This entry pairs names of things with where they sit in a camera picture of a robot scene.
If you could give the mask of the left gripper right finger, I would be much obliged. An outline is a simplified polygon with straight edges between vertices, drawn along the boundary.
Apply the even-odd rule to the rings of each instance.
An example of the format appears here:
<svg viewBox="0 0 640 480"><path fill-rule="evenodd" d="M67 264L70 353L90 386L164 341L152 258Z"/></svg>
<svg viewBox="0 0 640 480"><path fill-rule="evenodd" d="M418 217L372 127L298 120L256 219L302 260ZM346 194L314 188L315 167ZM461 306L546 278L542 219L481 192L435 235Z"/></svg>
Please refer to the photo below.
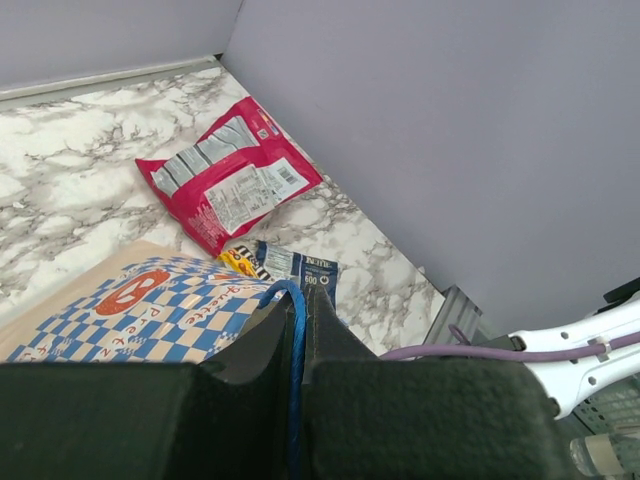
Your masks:
<svg viewBox="0 0 640 480"><path fill-rule="evenodd" d="M552 404L523 365L377 358L304 291L306 479L571 479Z"/></svg>

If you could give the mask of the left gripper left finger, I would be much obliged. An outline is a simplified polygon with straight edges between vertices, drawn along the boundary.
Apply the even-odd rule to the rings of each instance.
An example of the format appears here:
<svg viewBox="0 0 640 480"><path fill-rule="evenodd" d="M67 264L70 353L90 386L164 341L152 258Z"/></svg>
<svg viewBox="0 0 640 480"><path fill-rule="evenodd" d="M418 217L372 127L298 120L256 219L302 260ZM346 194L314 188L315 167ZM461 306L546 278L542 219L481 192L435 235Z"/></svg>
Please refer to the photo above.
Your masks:
<svg viewBox="0 0 640 480"><path fill-rule="evenodd" d="M5 479L284 479L292 300L200 363L5 363Z"/></svg>

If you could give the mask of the blue checkered paper bag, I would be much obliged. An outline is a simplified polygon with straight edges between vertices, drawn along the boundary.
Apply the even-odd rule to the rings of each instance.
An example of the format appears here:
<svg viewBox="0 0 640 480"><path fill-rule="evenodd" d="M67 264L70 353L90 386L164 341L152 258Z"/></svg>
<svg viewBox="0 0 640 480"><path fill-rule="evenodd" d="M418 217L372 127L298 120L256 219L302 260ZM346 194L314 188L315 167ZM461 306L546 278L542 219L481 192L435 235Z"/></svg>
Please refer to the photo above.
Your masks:
<svg viewBox="0 0 640 480"><path fill-rule="evenodd" d="M286 398L288 475L302 477L301 386L306 301L289 280L239 275L137 242L85 272L1 331L5 363L200 363L289 297L294 308Z"/></svg>

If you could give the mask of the yellow M&M candy pack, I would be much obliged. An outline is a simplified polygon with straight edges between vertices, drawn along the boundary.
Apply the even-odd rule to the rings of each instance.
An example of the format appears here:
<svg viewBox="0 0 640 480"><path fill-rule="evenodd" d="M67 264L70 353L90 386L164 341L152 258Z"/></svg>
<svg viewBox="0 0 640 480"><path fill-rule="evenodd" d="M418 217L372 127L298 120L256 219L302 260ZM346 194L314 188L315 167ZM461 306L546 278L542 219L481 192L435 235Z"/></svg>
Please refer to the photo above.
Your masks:
<svg viewBox="0 0 640 480"><path fill-rule="evenodd" d="M217 259L239 274L264 281L271 279L271 275L263 268L251 250L244 245L221 252Z"/></svg>

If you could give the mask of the blue Kettle chips bag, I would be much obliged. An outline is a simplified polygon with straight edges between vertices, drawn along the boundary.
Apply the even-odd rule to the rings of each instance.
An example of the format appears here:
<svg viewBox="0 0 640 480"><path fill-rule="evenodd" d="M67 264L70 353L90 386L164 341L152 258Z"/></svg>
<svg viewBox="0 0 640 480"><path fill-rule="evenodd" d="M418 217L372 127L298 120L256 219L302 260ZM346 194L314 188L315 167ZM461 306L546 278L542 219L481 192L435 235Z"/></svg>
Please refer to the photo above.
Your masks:
<svg viewBox="0 0 640 480"><path fill-rule="evenodd" d="M257 242L255 258L269 280L291 280L301 289L307 285L322 287L332 307L336 308L337 262L293 252L264 241Z"/></svg>

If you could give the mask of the pink snack bag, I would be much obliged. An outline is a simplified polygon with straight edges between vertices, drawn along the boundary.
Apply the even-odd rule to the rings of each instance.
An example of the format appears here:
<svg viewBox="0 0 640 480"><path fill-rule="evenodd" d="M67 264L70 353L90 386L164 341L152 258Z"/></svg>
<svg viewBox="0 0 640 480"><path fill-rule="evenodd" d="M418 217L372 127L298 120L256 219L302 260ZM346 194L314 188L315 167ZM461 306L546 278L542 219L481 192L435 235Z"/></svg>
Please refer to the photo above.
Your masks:
<svg viewBox="0 0 640 480"><path fill-rule="evenodd" d="M251 97L235 103L192 146L138 159L151 190L212 256L323 178Z"/></svg>

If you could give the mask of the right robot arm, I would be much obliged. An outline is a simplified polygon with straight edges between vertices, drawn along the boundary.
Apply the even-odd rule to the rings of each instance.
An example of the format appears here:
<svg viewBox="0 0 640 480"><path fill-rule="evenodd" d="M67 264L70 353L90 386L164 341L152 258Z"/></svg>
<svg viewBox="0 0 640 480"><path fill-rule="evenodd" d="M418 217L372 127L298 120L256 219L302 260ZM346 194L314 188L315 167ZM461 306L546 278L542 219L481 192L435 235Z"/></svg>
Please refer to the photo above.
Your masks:
<svg viewBox="0 0 640 480"><path fill-rule="evenodd" d="M562 419L593 394L639 372L639 280L604 295L605 306L574 323L508 335Z"/></svg>

